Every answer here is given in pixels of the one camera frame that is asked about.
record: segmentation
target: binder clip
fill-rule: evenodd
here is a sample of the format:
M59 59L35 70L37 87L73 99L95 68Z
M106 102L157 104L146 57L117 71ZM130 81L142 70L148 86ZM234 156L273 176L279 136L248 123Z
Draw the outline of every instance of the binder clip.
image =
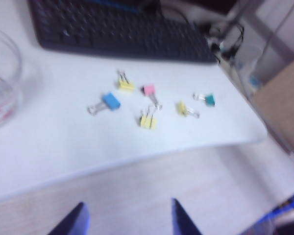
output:
M118 79L119 89L132 92L134 90L134 84L127 80L125 76L125 72L118 71L118 74L119 74L119 79Z
M198 111L195 111L194 109L192 109L190 107L187 107L183 102L179 102L177 104L177 110L178 110L179 114L184 115L184 116L192 115L196 118L200 117L200 114Z
M96 104L96 105L90 105L87 108L87 111L95 116L98 112L105 110L105 109L110 109L110 110L116 110L120 107L120 102L112 95L111 92L108 94L104 95L102 97L102 102Z
M145 96L148 96L151 101L154 103L156 109L161 110L162 104L159 103L155 96L155 86L153 84L143 86L143 92Z
M215 106L215 99L212 94L203 95L203 94L193 94L194 100L204 100L207 106L214 107Z
M154 130L156 128L157 119L153 117L154 113L156 112L157 108L154 105L149 105L148 111L145 114L144 111L142 111L142 116L140 120L140 126L147 129Z

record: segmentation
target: yellow binder clip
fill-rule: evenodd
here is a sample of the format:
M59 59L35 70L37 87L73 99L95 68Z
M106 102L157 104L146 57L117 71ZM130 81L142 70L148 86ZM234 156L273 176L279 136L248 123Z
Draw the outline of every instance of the yellow binder clip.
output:
M134 90L134 84L127 80L125 76L125 72L118 71L118 74L119 74L119 79L118 79L119 89L132 92Z
M141 116L140 126L146 129L154 130L156 128L157 119L153 117L154 113L156 112L157 108L153 105L150 105L148 107L148 111L146 114L143 113Z
M198 111L195 111L194 109L187 107L183 102L179 102L177 104L177 111L179 114L187 116L187 115L192 115L196 118L200 117L200 114Z

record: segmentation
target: keyboard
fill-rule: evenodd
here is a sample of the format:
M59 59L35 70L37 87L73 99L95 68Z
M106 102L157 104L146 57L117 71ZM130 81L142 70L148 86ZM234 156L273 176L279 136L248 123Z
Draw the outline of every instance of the keyboard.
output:
M81 0L29 0L36 37L47 49L215 63L194 25Z

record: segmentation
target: light wood floor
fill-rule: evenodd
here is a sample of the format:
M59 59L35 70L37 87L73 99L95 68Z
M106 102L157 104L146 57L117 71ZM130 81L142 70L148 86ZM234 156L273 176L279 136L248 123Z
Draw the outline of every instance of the light wood floor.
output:
M172 197L204 235L232 235L293 193L294 164L268 138L168 154L12 197L0 202L0 235L46 235L80 201L91 214L89 235L170 235Z

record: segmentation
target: white desk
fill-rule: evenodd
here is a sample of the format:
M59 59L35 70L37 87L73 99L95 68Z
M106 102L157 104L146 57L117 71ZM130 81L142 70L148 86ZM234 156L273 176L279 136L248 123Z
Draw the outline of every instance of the white desk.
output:
M47 51L37 44L26 1L0 0L0 30L20 48L24 60L23 104L0 128L0 199L87 172L203 146L262 140L267 131L217 65L124 60ZM163 110L157 129L137 120L150 104L137 89L115 88L116 70L136 87L154 83ZM86 107L112 91L117 111L96 117ZM216 107L194 101L192 93L213 93ZM181 117L183 100L200 119Z

